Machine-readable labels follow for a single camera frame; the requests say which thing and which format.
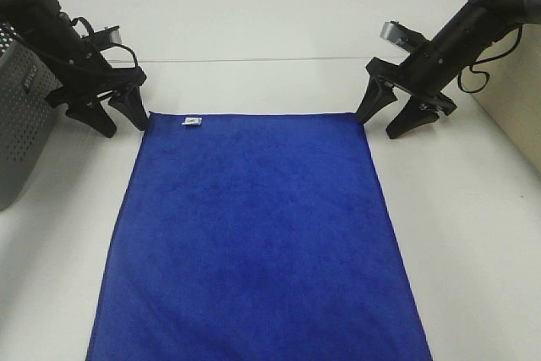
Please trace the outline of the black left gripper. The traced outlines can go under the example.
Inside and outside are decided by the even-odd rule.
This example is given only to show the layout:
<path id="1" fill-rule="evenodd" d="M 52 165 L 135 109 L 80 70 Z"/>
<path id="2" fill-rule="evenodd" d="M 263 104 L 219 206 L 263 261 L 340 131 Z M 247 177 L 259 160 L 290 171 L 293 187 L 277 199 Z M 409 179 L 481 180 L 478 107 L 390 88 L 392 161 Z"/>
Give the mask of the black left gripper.
<path id="1" fill-rule="evenodd" d="M 148 128 L 148 116 L 140 95 L 146 74 L 138 63 L 129 68 L 114 68 L 99 52 L 92 52 L 81 61 L 46 54 L 45 63 L 61 83 L 47 95 L 46 101 L 51 107 L 67 105 L 68 118 L 111 138 L 117 126 L 99 104 L 107 99 L 108 104 L 138 130 Z"/>

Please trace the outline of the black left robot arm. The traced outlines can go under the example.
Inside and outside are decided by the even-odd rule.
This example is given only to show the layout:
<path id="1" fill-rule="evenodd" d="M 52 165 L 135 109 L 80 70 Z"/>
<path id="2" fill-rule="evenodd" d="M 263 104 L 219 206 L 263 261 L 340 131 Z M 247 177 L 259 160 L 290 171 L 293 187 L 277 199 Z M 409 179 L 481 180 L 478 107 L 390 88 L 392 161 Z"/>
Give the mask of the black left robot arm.
<path id="1" fill-rule="evenodd" d="M 59 87 L 45 98 L 50 107 L 66 106 L 68 118 L 107 138 L 117 127 L 104 103 L 137 129 L 147 129 L 149 118 L 140 95 L 145 72 L 137 63 L 130 68 L 114 68 L 102 54 L 126 47 L 117 26 L 96 31 L 87 19 L 70 18 L 58 0 L 1 0 L 1 22 L 59 81 Z"/>

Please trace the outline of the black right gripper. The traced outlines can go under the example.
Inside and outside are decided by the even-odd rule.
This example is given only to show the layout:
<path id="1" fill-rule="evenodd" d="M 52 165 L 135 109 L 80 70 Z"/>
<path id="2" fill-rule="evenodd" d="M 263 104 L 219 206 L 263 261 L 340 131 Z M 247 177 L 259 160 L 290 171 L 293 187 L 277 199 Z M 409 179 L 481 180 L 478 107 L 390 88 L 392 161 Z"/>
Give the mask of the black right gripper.
<path id="1" fill-rule="evenodd" d="M 456 109 L 455 103 L 442 94 L 442 90 L 456 77 L 456 65 L 433 46 L 421 46 L 398 65 L 373 57 L 366 69 L 369 82 L 355 112 L 359 124 L 365 125 L 377 112 L 395 102 L 395 88 L 414 97 L 385 129 L 390 139 L 436 122 L 439 115 L 425 105 L 445 115 Z"/>

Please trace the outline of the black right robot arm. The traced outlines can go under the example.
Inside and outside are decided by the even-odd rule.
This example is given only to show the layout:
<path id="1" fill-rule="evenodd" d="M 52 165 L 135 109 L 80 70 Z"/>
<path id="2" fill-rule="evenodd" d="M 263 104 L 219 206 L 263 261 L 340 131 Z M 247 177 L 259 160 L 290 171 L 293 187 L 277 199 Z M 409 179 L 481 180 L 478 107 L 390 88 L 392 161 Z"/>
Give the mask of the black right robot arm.
<path id="1" fill-rule="evenodd" d="M 432 38 L 396 21 L 386 22 L 380 33 L 388 42 L 407 51 L 400 64 L 377 57 L 366 66 L 369 82 L 355 112 L 361 125 L 396 101 L 395 89 L 410 96 L 405 107 L 386 128 L 390 139 L 450 115 L 456 104 L 442 90 L 462 78 L 464 69 L 482 63 L 480 55 L 508 33 L 540 22 L 540 0 L 467 0 Z"/>

